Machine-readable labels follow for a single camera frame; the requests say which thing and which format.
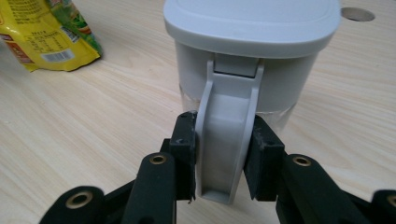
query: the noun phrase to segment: brass insert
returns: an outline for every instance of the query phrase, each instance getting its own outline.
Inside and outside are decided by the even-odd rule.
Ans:
[[[93,198],[93,195],[90,191],[84,190],[81,191],[73,196],[71,196],[67,202],[66,202],[66,207],[70,209],[77,209],[80,207],[85,206],[87,203],[89,203]]]
[[[301,166],[310,166],[311,165],[311,161],[305,157],[301,157],[301,156],[297,156],[293,158],[293,161]]]
[[[396,207],[396,194],[389,195],[387,199],[393,207]]]
[[[149,161],[154,164],[154,165],[159,165],[159,164],[163,164],[164,162],[166,162],[166,157],[163,155],[157,155],[157,156],[153,156],[149,159]]]

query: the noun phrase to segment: white plastic latch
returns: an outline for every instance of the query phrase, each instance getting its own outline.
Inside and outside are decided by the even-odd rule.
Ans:
[[[254,76],[215,71],[207,63],[207,82],[199,107],[195,131],[198,137],[197,193],[218,203],[232,203],[253,129],[264,65],[254,66]]]

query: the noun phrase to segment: snack bag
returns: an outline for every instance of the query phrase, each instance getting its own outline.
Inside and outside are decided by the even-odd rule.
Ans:
[[[71,71],[102,53],[71,0],[0,0],[0,37],[29,71]]]

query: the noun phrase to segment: light wood surface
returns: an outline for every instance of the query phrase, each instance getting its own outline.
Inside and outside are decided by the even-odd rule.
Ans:
[[[105,193],[135,179],[182,112],[163,1],[75,0],[104,57],[74,72],[29,73],[0,44],[0,223],[37,223],[65,191]],[[373,21],[342,19],[281,135],[365,200],[396,189],[396,1],[343,0]],[[231,206],[179,202],[178,223],[278,223],[241,180]]]

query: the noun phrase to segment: clear plastic container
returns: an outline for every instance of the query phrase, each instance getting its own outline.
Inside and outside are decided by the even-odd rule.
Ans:
[[[337,0],[166,0],[183,108],[198,110],[197,194],[232,203],[255,114],[280,133],[340,21]]]

